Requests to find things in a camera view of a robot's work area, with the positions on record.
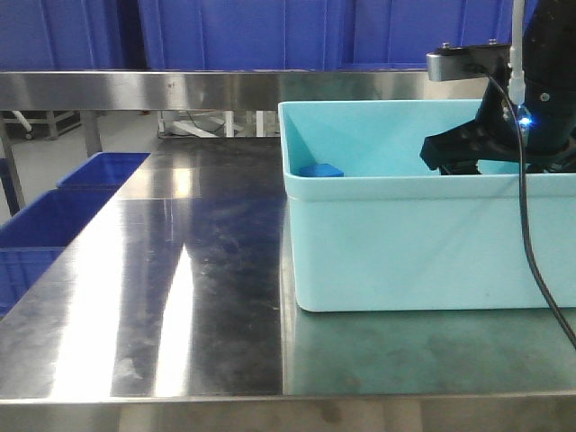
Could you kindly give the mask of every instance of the blue bin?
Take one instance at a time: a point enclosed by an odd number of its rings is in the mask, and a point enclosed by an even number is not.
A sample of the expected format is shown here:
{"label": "blue bin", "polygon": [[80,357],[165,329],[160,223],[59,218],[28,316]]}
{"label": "blue bin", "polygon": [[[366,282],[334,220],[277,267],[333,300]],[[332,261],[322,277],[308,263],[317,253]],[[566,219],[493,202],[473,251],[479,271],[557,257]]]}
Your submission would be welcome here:
{"label": "blue bin", "polygon": [[97,153],[57,182],[59,189],[117,190],[149,153]]}
{"label": "blue bin", "polygon": [[63,248],[112,195],[113,191],[46,192],[0,229],[0,248]]}
{"label": "blue bin", "polygon": [[351,0],[139,0],[156,70],[331,70]]}
{"label": "blue bin", "polygon": [[141,68],[134,8],[138,0],[0,0],[0,70]]}
{"label": "blue bin", "polygon": [[[425,68],[426,54],[453,46],[509,42],[513,0],[357,0],[353,48],[343,68]],[[526,1],[526,19],[536,0]]]}
{"label": "blue bin", "polygon": [[42,276],[113,191],[49,191],[0,229],[0,315]]}
{"label": "blue bin", "polygon": [[[440,175],[424,138],[480,101],[280,104],[296,300],[308,311],[543,308],[524,253],[518,164]],[[344,177],[303,177],[331,164]],[[528,179],[531,235],[558,304],[576,306],[576,174]]]}
{"label": "blue bin", "polygon": [[0,316],[10,311],[63,250],[63,247],[0,249]]}

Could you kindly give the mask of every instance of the blue led light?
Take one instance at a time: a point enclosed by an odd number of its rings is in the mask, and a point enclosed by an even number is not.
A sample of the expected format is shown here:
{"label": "blue led light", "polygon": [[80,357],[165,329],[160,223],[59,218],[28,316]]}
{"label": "blue led light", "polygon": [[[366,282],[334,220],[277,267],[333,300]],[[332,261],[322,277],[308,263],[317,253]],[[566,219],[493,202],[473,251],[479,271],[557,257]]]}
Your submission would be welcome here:
{"label": "blue led light", "polygon": [[520,120],[518,120],[518,123],[520,123],[520,126],[527,128],[532,124],[532,119],[530,117],[522,117]]}

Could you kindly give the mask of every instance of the metal rail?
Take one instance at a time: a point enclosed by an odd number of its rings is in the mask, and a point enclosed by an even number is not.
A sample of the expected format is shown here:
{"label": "metal rail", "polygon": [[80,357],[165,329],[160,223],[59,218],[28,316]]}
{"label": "metal rail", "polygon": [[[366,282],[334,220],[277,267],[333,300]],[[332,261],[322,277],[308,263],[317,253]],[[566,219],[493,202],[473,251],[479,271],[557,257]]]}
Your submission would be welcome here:
{"label": "metal rail", "polygon": [[435,83],[425,71],[3,72],[0,110],[275,110],[294,100],[454,99],[482,79]]}

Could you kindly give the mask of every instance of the blue block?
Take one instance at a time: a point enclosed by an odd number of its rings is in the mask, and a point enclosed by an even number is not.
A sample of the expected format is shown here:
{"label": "blue block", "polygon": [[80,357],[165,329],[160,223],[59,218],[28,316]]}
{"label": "blue block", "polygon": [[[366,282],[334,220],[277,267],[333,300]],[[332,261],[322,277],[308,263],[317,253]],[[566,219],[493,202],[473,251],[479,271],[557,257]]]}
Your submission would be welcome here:
{"label": "blue block", "polygon": [[97,153],[57,182],[58,189],[117,190],[149,153]]}
{"label": "blue block", "polygon": [[315,164],[300,168],[302,177],[343,177],[344,172],[331,164]]}

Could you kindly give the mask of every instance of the metal table surface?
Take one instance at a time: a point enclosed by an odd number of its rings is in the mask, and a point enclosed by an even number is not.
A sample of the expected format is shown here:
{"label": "metal table surface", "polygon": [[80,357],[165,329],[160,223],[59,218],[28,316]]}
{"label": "metal table surface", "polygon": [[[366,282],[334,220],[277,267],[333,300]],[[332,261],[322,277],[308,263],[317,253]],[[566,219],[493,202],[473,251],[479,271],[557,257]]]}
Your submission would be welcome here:
{"label": "metal table surface", "polygon": [[547,310],[305,312],[286,221],[278,139],[164,141],[0,321],[0,430],[574,430]]}

